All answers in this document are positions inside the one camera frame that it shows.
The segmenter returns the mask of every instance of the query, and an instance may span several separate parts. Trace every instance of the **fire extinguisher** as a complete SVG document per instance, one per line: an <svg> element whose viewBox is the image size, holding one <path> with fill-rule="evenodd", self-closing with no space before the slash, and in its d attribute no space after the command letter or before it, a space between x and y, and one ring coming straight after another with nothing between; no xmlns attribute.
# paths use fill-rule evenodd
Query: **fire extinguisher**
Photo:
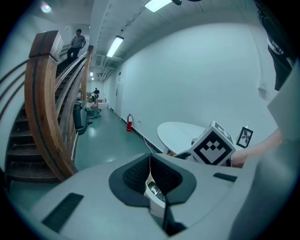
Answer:
<svg viewBox="0 0 300 240"><path fill-rule="evenodd" d="M127 131L131 132L131 128L132 128L132 115L128 115L127 117Z"/></svg>

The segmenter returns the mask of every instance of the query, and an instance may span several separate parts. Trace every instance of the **hand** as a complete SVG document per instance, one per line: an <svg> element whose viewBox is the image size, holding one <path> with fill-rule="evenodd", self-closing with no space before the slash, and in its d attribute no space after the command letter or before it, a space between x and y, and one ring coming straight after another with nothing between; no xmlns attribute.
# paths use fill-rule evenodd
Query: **hand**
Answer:
<svg viewBox="0 0 300 240"><path fill-rule="evenodd" d="M232 155L232 166L242 168L245 161L247 160L247 158L248 158L248 151L247 150L236 151Z"/></svg>

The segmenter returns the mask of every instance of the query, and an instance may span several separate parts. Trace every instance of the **floor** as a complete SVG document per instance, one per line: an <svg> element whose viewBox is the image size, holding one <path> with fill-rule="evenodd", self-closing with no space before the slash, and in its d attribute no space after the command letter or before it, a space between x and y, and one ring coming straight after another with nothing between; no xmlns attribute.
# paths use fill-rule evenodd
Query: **floor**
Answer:
<svg viewBox="0 0 300 240"><path fill-rule="evenodd" d="M150 152L142 139L134 132L126 131L126 124L112 110L104 109L101 118L91 121L93 123L79 136L77 143L75 165L79 171L125 156ZM13 182L8 197L24 210L30 210L56 185Z"/></svg>
<svg viewBox="0 0 300 240"><path fill-rule="evenodd" d="M79 171L118 158L150 152L142 139L134 132L126 131L126 124L112 110L103 109L100 115L101 118L93 119L86 132L79 136L75 158Z"/></svg>

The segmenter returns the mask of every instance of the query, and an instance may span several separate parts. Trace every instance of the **white box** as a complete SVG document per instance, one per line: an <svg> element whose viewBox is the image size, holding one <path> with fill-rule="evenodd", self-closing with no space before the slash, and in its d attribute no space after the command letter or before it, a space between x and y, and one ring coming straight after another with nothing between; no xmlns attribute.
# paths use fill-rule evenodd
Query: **white box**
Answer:
<svg viewBox="0 0 300 240"><path fill-rule="evenodd" d="M235 150L232 136L213 121L189 151L199 163L222 165Z"/></svg>

